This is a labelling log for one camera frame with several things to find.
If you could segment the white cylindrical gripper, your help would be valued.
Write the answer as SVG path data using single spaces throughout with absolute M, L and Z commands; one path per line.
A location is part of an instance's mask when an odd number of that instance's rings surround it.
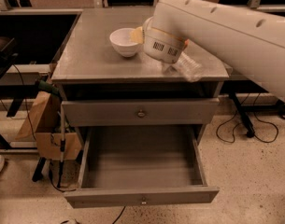
M 144 43 L 144 52 L 151 58 L 172 64 L 178 61 L 185 49 L 187 37 L 182 34 L 177 23 L 150 17 L 142 27 L 130 32 L 130 39 L 138 44 Z

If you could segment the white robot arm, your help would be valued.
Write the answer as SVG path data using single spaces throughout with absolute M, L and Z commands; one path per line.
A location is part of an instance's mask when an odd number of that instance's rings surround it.
M 191 40 L 285 103 L 285 17 L 203 0 L 159 0 L 130 39 L 164 63 L 175 63 Z

